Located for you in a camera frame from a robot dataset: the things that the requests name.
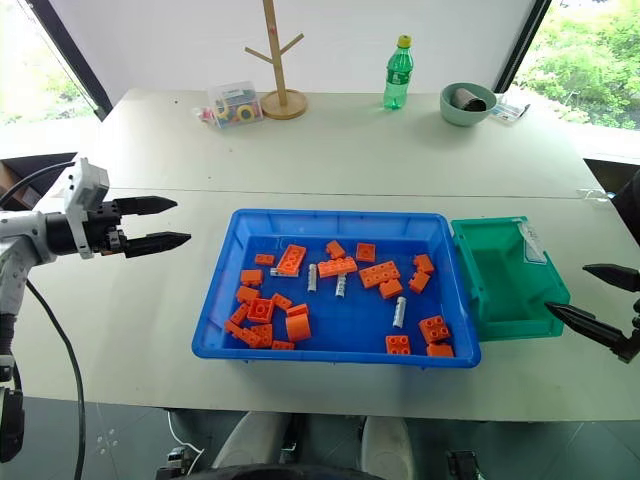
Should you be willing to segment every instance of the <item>green soda bottle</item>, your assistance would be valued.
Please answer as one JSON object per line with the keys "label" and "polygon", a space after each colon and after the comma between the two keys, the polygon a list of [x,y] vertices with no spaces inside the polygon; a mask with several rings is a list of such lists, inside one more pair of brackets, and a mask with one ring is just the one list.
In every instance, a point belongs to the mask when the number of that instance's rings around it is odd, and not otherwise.
{"label": "green soda bottle", "polygon": [[407,89],[413,70],[411,57],[411,37],[400,35],[398,49],[387,63],[387,88],[384,89],[384,108],[398,110],[407,103]]}

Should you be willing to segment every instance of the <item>white wall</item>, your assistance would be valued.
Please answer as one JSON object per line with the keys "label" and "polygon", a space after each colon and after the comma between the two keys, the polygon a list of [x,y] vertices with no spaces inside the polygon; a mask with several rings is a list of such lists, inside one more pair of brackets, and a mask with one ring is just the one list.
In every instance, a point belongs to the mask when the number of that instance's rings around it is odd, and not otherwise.
{"label": "white wall", "polygon": [[[492,88],[533,0],[276,0],[287,87],[380,92],[399,34],[414,39],[413,92],[454,81]],[[260,0],[52,0],[115,103],[132,87],[275,88]]]}

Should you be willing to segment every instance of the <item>blue plastic tray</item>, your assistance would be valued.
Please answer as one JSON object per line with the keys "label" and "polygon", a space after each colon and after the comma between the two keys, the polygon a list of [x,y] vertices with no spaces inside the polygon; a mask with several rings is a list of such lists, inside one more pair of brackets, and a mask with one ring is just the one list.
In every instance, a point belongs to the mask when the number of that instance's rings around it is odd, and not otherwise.
{"label": "blue plastic tray", "polygon": [[[347,275],[346,295],[335,296],[336,277],[318,278],[317,292],[307,293],[310,263],[328,260],[326,244],[338,240],[355,258],[358,242],[375,243],[376,264],[393,260],[407,298],[404,328],[392,326],[395,298],[383,300],[377,287],[365,289],[357,273]],[[276,255],[289,244],[307,248],[298,278],[269,276],[257,267],[257,253]],[[427,253],[436,272],[420,295],[408,288],[414,255]],[[358,262],[359,268],[372,266]],[[249,349],[224,332],[224,322],[238,307],[235,292],[240,271],[263,268],[263,298],[275,292],[294,305],[309,306],[312,338],[296,350]],[[418,322],[442,315],[453,335],[454,358],[428,357]],[[287,340],[285,314],[276,309],[274,339]],[[386,335],[409,335],[412,355],[388,355]],[[362,213],[303,210],[238,210],[231,217],[209,292],[196,328],[193,352],[202,358],[389,363],[420,367],[474,367],[480,347],[467,307],[447,221],[430,213]]]}

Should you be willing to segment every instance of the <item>black cable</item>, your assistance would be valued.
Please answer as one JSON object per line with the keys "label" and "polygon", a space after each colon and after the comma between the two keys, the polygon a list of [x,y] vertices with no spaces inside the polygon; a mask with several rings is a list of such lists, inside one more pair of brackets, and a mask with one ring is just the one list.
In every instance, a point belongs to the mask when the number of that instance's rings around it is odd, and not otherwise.
{"label": "black cable", "polygon": [[22,378],[20,377],[20,370],[18,370],[18,362],[13,357],[13,388],[14,390],[22,391]]}
{"label": "black cable", "polygon": [[82,389],[82,375],[80,374],[80,367],[78,366],[78,360],[76,360],[76,354],[73,351],[73,346],[69,341],[69,338],[62,330],[62,327],[58,323],[56,316],[51,310],[51,307],[47,303],[47,301],[40,295],[40,292],[36,290],[36,287],[27,280],[27,288],[33,293],[33,296],[40,302],[42,308],[44,308],[47,315],[51,319],[51,323],[53,323],[53,327],[60,335],[60,338],[64,342],[64,346],[67,347],[67,353],[69,354],[69,360],[71,360],[71,367],[73,368],[73,374],[76,377],[76,388],[78,389],[78,458],[76,460],[76,470],[73,476],[74,480],[80,480],[82,478],[82,468],[84,466],[84,450],[86,446],[86,420],[85,420],[85,411],[84,411],[84,391]]}
{"label": "black cable", "polygon": [[0,207],[4,207],[5,203],[7,203],[9,199],[13,197],[18,190],[20,190],[24,186],[29,185],[35,179],[40,178],[43,175],[46,175],[47,173],[55,172],[56,170],[64,170],[65,168],[72,167],[75,164],[76,162],[56,163],[55,165],[51,165],[49,167],[42,168],[37,172],[33,172],[31,175],[27,175],[18,183],[16,183],[13,187],[11,187],[9,190],[7,190],[2,197],[0,197]]}

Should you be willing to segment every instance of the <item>wooden mug tree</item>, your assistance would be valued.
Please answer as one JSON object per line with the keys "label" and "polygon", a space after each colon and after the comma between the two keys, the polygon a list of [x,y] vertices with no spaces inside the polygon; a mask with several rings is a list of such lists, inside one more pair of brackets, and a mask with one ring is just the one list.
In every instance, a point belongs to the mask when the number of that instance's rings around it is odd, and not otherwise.
{"label": "wooden mug tree", "polygon": [[273,65],[273,73],[276,76],[276,90],[266,94],[260,100],[262,113],[264,113],[266,117],[274,118],[276,120],[289,120],[290,118],[298,117],[305,112],[307,109],[307,99],[302,93],[285,88],[284,73],[282,72],[282,54],[302,40],[304,35],[299,34],[284,47],[280,48],[273,0],[262,0],[262,3],[264,5],[264,16],[267,21],[267,33],[269,34],[271,58],[249,47],[245,47],[244,51]]}

